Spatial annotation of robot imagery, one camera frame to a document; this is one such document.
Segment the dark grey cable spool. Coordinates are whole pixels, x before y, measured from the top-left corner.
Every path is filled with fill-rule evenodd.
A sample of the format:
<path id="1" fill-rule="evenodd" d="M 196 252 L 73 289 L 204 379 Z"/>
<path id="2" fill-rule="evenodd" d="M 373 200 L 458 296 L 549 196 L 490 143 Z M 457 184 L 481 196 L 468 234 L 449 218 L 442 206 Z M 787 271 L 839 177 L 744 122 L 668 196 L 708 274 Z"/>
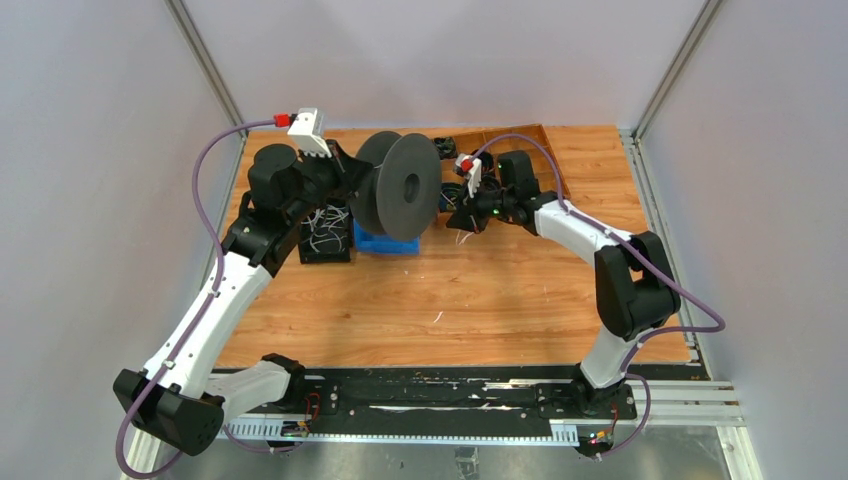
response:
<path id="1" fill-rule="evenodd" d="M 399 242 L 419 237 L 439 213 L 442 172 L 434 142 L 420 133 L 381 131 L 356 158 L 372 170 L 349 202 L 354 220 L 372 235 Z"/>

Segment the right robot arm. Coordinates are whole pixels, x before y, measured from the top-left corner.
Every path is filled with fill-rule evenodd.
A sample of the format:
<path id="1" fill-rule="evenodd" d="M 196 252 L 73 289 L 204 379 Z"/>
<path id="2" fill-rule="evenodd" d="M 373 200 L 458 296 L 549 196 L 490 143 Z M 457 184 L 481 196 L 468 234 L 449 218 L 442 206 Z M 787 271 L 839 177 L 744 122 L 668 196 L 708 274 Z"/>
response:
<path id="1" fill-rule="evenodd" d="M 659 330 L 680 309 L 679 293 L 662 280 L 671 274 L 663 243 L 650 231 L 613 228 L 557 192 L 542 191 L 523 150 L 489 164 L 487 157 L 462 154 L 455 160 L 464 191 L 454 199 L 447 225 L 470 233 L 483 232 L 492 219 L 516 225 L 566 248 L 593 269 L 601 328 L 578 365 L 571 400 L 580 414 L 598 416 L 623 384 L 639 338 Z"/>

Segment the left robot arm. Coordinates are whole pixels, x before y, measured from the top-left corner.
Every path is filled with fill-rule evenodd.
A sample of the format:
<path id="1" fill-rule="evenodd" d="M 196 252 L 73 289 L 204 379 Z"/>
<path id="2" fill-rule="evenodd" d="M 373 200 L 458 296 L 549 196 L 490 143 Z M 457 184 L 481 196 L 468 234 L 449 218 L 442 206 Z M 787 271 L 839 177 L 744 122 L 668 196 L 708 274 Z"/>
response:
<path id="1" fill-rule="evenodd" d="M 328 154 L 285 144 L 261 148 L 247 173 L 237 219 L 213 238 L 211 279 L 156 354 L 138 371 L 122 370 L 113 391 L 125 410 L 116 452 L 129 427 L 196 456 L 233 419 L 264 404 L 283 413 L 307 399 L 305 369 L 266 354 L 253 366 L 210 379 L 216 360 L 247 308 L 278 274 L 300 242 L 305 219 L 329 199 L 356 196 L 375 171 L 334 140 Z"/>

